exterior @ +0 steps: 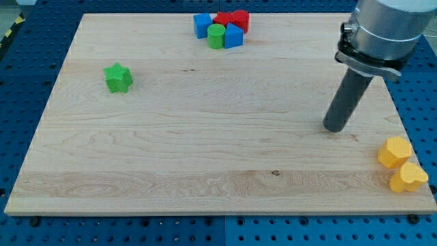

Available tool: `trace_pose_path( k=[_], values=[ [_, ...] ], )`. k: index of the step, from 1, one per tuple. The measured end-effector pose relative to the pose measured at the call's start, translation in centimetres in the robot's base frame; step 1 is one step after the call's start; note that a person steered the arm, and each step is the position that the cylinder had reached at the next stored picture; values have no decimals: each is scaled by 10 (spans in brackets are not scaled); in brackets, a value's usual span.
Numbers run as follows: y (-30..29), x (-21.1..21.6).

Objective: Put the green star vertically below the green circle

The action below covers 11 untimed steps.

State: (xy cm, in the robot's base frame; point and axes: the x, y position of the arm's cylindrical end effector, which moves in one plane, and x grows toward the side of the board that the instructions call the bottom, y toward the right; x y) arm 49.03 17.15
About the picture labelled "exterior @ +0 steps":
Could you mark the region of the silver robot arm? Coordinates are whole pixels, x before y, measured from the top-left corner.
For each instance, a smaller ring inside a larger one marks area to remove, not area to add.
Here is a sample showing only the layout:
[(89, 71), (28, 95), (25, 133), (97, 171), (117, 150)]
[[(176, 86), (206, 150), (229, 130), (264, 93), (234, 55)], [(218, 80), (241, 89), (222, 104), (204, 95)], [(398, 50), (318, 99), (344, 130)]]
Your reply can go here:
[(335, 59), (366, 77), (398, 81), (436, 13), (436, 0), (358, 0)]

